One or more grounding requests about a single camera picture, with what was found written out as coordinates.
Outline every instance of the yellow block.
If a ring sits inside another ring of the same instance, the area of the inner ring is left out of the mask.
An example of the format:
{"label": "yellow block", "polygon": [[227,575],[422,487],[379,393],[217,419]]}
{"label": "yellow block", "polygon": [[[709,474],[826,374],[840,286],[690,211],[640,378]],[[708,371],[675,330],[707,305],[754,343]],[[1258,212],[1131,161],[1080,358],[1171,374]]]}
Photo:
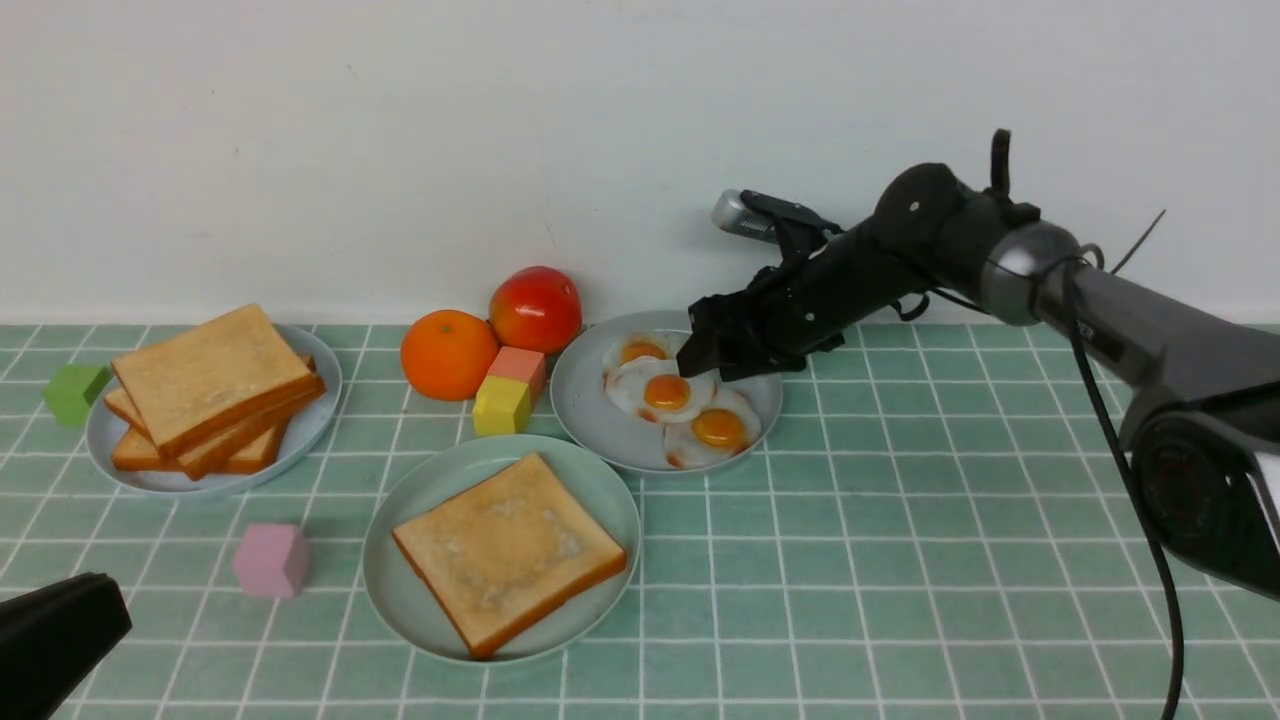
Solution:
{"label": "yellow block", "polygon": [[529,383],[489,375],[476,392],[471,424],[477,436],[509,436],[525,430],[534,411]]}

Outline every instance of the gray plate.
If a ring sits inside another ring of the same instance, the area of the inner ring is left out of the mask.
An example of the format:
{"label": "gray plate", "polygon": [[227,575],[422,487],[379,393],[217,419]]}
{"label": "gray plate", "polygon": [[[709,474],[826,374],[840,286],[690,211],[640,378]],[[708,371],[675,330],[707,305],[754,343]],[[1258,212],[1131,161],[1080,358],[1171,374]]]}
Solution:
{"label": "gray plate", "polygon": [[84,427],[84,445],[88,446],[88,456],[97,465],[97,469],[111,480],[136,493],[173,500],[196,500],[244,492],[270,480],[302,460],[315,447],[329,423],[333,421],[334,411],[338,409],[338,397],[342,395],[342,366],[338,365],[338,356],[333,354],[333,350],[316,336],[292,325],[275,325],[275,329],[279,331],[284,342],[289,343],[289,347],[298,351],[300,355],[315,357],[316,372],[324,378],[325,393],[289,421],[289,429],[284,433],[284,441],[280,443],[280,452],[270,468],[253,475],[205,475],[195,483],[182,473],[124,473],[116,470],[115,465],[111,464],[111,451],[115,450],[115,445],[124,437],[129,425],[108,410],[102,401],[109,391],[120,386],[120,380],[111,378],[111,382],[102,389],[102,395],[93,402],[93,407],[90,409],[88,423]]}
{"label": "gray plate", "polygon": [[550,396],[552,407],[570,437],[618,468],[650,475],[714,473],[759,447],[782,411],[782,378],[776,374],[724,383],[745,395],[760,416],[760,438],[748,452],[701,468],[676,469],[667,464],[662,451],[662,429],[618,411],[600,383],[600,363],[609,347],[630,333],[645,331],[687,333],[689,314],[682,310],[653,310],[622,315],[591,327],[564,348],[552,373]]}
{"label": "gray plate", "polygon": [[392,539],[396,525],[440,505],[538,452],[582,507],[627,551],[622,573],[573,597],[503,646],[484,665],[513,664],[554,652],[586,634],[613,610],[640,564],[640,512],[626,483],[590,452],[544,436],[495,436],[465,442],[410,470],[374,515],[365,538],[369,600],[384,623],[419,650],[440,660],[472,660],[435,596]]}

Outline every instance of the red tomato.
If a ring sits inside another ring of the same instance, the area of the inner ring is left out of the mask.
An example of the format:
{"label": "red tomato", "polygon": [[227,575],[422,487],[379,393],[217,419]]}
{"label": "red tomato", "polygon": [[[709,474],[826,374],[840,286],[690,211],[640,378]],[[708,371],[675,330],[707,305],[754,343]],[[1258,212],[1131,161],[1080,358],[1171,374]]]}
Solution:
{"label": "red tomato", "polygon": [[503,345],[552,354],[582,329],[582,304],[573,281],[543,265],[525,268],[498,286],[489,324]]}

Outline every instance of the toy block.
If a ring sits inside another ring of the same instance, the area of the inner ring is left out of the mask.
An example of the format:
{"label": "toy block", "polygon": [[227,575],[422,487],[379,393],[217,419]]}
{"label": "toy block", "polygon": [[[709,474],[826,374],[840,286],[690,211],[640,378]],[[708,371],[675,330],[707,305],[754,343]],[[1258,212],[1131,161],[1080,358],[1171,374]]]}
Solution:
{"label": "toy block", "polygon": [[310,568],[311,546],[302,529],[279,523],[246,528],[232,561],[241,591],[253,597],[297,596]]}
{"label": "toy block", "polygon": [[534,350],[502,347],[489,366],[489,374],[527,383],[530,400],[538,405],[547,387],[547,356]]}
{"label": "toy block", "polygon": [[489,375],[480,383],[471,424],[477,436],[509,436],[525,430],[534,401],[529,383]]}
{"label": "toy block", "polygon": [[63,365],[45,386],[45,404],[63,425],[83,425],[93,401],[111,382],[111,370],[101,365]]}

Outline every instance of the orange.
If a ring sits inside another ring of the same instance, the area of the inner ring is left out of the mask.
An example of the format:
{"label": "orange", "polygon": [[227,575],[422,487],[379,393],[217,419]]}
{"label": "orange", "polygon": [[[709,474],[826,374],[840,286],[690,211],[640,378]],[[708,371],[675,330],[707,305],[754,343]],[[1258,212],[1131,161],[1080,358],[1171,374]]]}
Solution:
{"label": "orange", "polygon": [[410,327],[401,343],[401,369],[417,392],[457,402],[475,397],[498,356],[493,328],[461,310],[438,310]]}

